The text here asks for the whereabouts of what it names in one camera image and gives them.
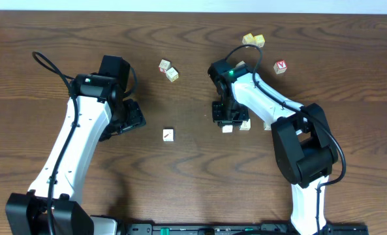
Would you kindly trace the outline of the wooden block number eight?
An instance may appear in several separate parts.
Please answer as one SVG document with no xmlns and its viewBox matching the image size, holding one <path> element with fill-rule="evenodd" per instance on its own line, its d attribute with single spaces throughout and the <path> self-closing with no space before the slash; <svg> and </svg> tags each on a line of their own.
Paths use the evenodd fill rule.
<svg viewBox="0 0 387 235">
<path fill-rule="evenodd" d="M 222 127 L 223 133 L 231 133 L 233 131 L 233 125 L 224 125 Z"/>
</svg>

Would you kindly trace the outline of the wooden block hourglass print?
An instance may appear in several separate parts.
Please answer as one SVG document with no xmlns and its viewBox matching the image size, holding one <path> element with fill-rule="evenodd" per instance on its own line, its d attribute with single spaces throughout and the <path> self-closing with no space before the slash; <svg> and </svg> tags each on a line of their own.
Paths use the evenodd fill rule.
<svg viewBox="0 0 387 235">
<path fill-rule="evenodd" d="M 242 124 L 240 125 L 240 130 L 241 131 L 249 131 L 251 128 L 251 120 L 248 119 L 247 121 L 243 121 Z"/>
</svg>

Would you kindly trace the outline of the wooden block soccer ball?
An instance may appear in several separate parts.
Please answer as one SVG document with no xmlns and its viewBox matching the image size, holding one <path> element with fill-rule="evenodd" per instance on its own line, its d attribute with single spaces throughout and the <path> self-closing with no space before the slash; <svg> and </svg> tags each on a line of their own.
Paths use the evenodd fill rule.
<svg viewBox="0 0 387 235">
<path fill-rule="evenodd" d="M 268 123 L 266 123 L 266 122 L 264 122 L 264 130 L 265 131 L 270 131 L 271 130 L 271 126 Z"/>
</svg>

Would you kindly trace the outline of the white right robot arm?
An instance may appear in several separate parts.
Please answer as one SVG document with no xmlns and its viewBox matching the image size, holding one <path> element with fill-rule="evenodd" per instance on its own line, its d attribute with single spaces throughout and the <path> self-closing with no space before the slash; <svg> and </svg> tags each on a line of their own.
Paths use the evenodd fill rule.
<svg viewBox="0 0 387 235">
<path fill-rule="evenodd" d="M 320 234 L 326 227 L 324 191 L 337 147 L 323 109 L 291 101 L 253 74 L 246 64 L 212 63 L 208 75 L 221 99 L 212 103 L 213 122 L 240 126 L 252 110 L 271 131 L 275 160 L 292 186 L 290 222 L 298 234 Z"/>
</svg>

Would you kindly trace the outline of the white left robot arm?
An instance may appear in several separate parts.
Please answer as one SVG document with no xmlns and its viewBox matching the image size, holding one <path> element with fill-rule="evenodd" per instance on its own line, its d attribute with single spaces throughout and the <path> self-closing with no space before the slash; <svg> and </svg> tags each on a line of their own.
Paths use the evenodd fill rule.
<svg viewBox="0 0 387 235">
<path fill-rule="evenodd" d="M 146 121 L 126 90 L 127 75 L 79 74 L 44 168 L 25 194 L 12 193 L 5 212 L 13 234 L 124 234 L 117 219 L 81 207 L 96 145 Z"/>
</svg>

